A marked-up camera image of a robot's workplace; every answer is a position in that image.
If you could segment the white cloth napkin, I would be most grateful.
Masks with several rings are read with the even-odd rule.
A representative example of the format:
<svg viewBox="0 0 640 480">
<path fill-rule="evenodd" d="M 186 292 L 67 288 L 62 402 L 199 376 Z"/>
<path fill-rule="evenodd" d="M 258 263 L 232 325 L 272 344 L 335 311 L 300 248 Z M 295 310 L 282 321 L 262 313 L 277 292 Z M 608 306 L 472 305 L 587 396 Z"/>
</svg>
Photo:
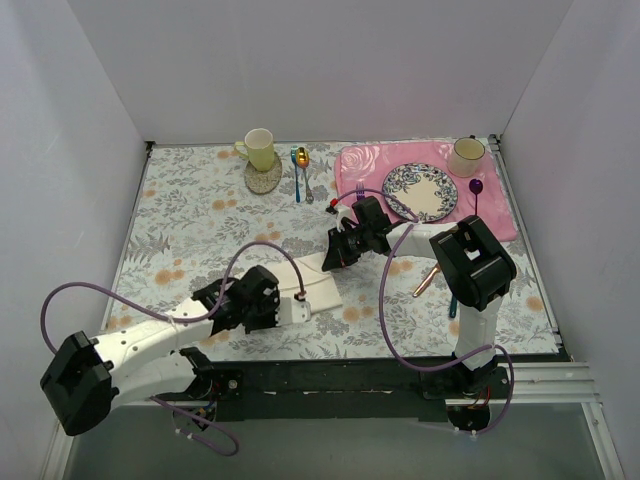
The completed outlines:
<svg viewBox="0 0 640 480">
<path fill-rule="evenodd" d="M 322 252 L 295 258 L 312 314 L 343 305 L 332 274 L 323 272 L 321 269 L 324 258 L 325 255 Z M 289 261 L 268 264 L 266 269 L 278 279 L 278 288 L 282 298 L 293 298 L 299 292 L 297 274 Z"/>
</svg>

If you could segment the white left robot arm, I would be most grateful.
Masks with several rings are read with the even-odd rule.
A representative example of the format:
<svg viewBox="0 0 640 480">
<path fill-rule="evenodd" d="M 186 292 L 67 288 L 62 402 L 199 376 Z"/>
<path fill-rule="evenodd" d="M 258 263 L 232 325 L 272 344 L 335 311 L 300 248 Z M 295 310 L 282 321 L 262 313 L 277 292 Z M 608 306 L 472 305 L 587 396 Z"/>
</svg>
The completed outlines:
<svg viewBox="0 0 640 480">
<path fill-rule="evenodd" d="M 279 281 L 263 266 L 225 287 L 219 281 L 177 306 L 173 319 L 148 320 L 93 339 L 68 336 L 45 370 L 40 386 L 65 433 L 76 436 L 102 422 L 124 394 L 124 379 L 180 347 L 242 325 L 277 325 Z"/>
</svg>

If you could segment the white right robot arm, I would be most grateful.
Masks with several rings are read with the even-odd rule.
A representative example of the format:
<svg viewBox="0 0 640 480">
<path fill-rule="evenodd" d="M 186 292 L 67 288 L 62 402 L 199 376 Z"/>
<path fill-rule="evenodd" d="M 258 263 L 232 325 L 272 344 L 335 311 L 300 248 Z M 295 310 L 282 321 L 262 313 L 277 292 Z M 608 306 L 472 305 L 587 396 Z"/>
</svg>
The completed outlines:
<svg viewBox="0 0 640 480">
<path fill-rule="evenodd" d="M 392 356 L 418 372 L 429 399 L 475 397 L 488 390 L 498 368 L 496 355 L 506 350 L 496 342 L 498 311 L 517 269 L 514 261 L 485 222 L 470 215 L 451 226 L 392 222 L 377 198 L 366 196 L 351 206 L 334 199 L 328 213 L 336 225 L 328 232 L 323 271 L 355 264 L 367 252 L 435 260 L 451 295 L 458 302 L 459 332 L 450 361 L 423 367 Z"/>
</svg>

